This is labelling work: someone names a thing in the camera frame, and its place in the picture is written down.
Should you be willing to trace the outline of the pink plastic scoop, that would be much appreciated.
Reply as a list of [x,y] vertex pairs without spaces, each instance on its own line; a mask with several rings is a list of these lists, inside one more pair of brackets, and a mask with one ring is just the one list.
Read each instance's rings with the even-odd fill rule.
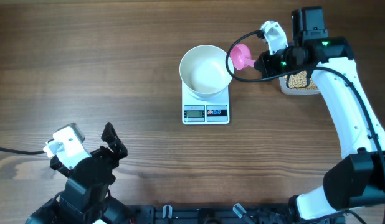
[[230,58],[237,70],[254,67],[255,60],[252,60],[251,52],[245,44],[235,45],[230,52]]

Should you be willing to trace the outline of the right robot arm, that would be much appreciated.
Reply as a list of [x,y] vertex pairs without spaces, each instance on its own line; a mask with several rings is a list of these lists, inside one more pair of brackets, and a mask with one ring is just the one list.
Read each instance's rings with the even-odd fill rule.
[[354,53],[344,37],[330,37],[320,7],[292,12],[293,43],[277,22],[258,36],[269,47],[254,67],[265,78],[304,71],[326,102],[340,140],[342,160],[320,187],[295,199],[299,220],[314,220],[350,208],[385,206],[385,130],[360,84]]

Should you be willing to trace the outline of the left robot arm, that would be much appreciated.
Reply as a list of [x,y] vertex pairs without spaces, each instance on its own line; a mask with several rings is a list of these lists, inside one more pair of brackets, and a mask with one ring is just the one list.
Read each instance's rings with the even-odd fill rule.
[[84,134],[70,123],[47,141],[44,152],[50,168],[66,176],[64,190],[43,204],[28,219],[33,223],[131,223],[129,208],[111,196],[109,186],[116,177],[113,170],[128,155],[111,123],[104,127],[100,146],[88,152]]

